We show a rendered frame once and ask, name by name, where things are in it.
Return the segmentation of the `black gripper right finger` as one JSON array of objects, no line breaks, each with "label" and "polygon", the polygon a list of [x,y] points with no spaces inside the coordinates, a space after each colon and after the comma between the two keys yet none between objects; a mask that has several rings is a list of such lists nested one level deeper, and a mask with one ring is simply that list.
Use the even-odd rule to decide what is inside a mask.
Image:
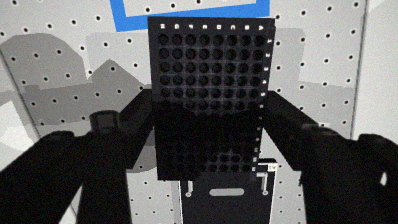
[{"label": "black gripper right finger", "polygon": [[367,133],[346,139],[274,90],[263,128],[292,170],[301,171],[306,224],[398,224],[396,143]]}]

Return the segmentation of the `blue tape outline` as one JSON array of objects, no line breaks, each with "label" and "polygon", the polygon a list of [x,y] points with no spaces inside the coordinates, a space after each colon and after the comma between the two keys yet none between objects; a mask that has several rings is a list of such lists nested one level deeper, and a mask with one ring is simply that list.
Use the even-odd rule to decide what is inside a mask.
[{"label": "blue tape outline", "polygon": [[116,32],[148,29],[147,16],[257,18],[270,15],[270,0],[253,4],[126,17],[123,0],[110,0]]}]

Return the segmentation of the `black well plate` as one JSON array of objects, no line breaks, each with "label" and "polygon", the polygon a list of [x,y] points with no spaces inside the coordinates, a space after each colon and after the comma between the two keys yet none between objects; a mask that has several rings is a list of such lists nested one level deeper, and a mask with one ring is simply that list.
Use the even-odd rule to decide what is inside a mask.
[{"label": "black well plate", "polygon": [[275,18],[147,24],[158,181],[256,182]]}]

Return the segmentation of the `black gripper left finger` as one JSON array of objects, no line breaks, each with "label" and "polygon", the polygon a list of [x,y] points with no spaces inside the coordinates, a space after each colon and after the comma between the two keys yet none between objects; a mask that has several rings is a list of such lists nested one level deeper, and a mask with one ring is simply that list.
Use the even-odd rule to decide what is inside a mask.
[{"label": "black gripper left finger", "polygon": [[152,89],[89,118],[84,136],[51,132],[0,171],[0,224],[59,224],[81,185],[75,224],[132,224],[126,169],[154,126]]}]

